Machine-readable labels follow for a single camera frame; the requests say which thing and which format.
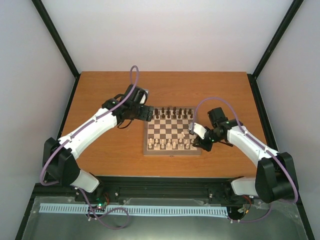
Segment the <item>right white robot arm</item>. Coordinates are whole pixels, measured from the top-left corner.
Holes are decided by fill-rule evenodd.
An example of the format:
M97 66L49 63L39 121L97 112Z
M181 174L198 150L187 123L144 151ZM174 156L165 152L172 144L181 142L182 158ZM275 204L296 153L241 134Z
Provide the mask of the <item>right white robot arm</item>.
M212 128L195 121L189 124L189 133L196 138L193 146L207 152L213 144L222 143L237 147L256 167L255 177L236 177L226 185L226 195L253 196L265 203L277 200L296 203L299 198L298 181L292 156L268 147L237 119L229 120L222 108L207 113Z

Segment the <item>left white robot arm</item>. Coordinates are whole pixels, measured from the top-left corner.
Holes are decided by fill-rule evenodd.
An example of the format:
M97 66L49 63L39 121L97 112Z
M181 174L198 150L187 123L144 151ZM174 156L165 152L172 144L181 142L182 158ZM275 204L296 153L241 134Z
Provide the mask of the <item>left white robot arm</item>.
M43 149L41 184L72 186L86 191L92 201L101 200L104 188L93 174L78 166L77 159L96 139L110 129L120 127L124 121L151 121L154 108L146 105L148 93L148 90L131 84L124 94L108 99L71 133L59 139L47 139Z

